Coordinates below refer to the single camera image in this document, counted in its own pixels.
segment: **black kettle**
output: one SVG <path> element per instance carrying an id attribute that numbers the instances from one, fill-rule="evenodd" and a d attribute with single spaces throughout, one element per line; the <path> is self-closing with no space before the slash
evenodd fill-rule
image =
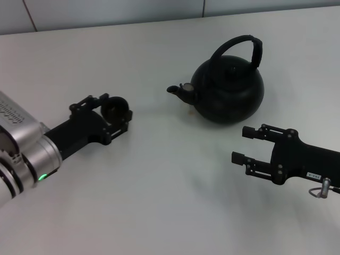
<path id="1" fill-rule="evenodd" d="M 235 56 L 222 56 L 243 41 L 253 42 L 251 62 Z M 239 36 L 220 46 L 210 60 L 195 71 L 191 82 L 170 86 L 167 92 L 193 105 L 206 119 L 216 123 L 235 123 L 250 117 L 264 97 L 264 83 L 257 70 L 262 58 L 262 41 Z"/>

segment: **table surface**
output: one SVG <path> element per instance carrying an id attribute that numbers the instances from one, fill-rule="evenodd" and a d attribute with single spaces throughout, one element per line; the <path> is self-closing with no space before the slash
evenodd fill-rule
<path id="1" fill-rule="evenodd" d="M 1 36 L 1 90 L 50 128 L 87 95 L 133 110 L 127 133 L 1 208 L 1 255 L 337 254 L 340 196 L 246 176 L 231 153 L 268 162 L 273 143 L 241 136 L 262 123 L 340 151 L 339 24 L 340 7 L 326 7 Z M 263 41 L 265 83 L 248 120 L 209 123 L 166 92 L 248 34 Z M 251 52 L 245 42 L 228 54 Z"/>

